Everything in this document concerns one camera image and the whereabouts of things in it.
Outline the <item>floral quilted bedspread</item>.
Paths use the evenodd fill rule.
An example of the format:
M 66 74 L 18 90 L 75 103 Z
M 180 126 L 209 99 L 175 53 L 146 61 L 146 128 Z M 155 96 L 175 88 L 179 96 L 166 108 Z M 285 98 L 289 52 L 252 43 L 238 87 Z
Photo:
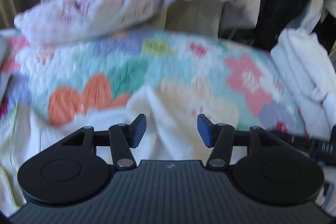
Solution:
M 1 31 L 11 79 L 1 105 L 31 106 L 62 125 L 91 110 L 120 107 L 144 85 L 189 122 L 204 113 L 239 129 L 259 125 L 302 135 L 305 125 L 268 53 L 222 39 L 137 29 L 81 42 L 37 46 Z

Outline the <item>cream knit baby cardigan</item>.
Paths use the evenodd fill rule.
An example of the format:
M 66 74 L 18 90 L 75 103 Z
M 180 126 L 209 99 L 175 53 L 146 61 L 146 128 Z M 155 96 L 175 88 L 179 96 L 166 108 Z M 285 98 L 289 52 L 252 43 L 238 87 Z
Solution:
M 118 122 L 130 123 L 140 113 L 146 115 L 147 126 L 139 146 L 132 152 L 136 162 L 206 161 L 210 151 L 197 131 L 198 114 L 205 114 L 213 123 L 234 127 L 239 121 L 239 108 L 229 99 L 211 96 L 173 107 L 148 86 L 132 95 L 126 106 L 76 114 L 73 121 L 63 126 L 53 126 L 29 106 L 18 104 L 1 119 L 1 212 L 10 216 L 25 204 L 17 180 L 17 172 L 25 161 L 82 127 L 103 131 Z

